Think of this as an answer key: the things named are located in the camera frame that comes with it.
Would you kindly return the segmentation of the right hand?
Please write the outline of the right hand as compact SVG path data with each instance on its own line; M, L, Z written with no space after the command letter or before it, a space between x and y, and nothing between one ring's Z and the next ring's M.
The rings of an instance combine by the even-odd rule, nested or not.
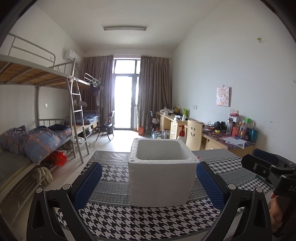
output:
M282 226L282 210L279 205L279 196L271 194L269 214L273 233Z

